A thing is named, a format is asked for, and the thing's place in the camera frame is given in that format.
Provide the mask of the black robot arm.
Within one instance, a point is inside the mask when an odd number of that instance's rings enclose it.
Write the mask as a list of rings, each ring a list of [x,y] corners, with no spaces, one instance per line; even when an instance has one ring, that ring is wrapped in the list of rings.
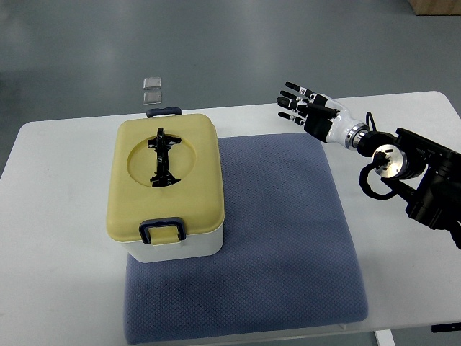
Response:
[[[359,186],[376,200],[401,197],[410,219],[448,231],[460,247],[460,154],[403,128],[396,133],[370,131],[354,140],[357,152],[372,159]]]

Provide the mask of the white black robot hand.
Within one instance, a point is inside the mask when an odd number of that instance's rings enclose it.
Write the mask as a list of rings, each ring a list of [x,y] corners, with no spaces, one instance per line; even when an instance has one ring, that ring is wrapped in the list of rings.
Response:
[[[292,82],[286,82],[285,86],[290,90],[282,90],[277,98],[277,104],[283,109],[278,115],[319,141],[354,150],[370,132],[368,124],[354,119],[338,101]]]

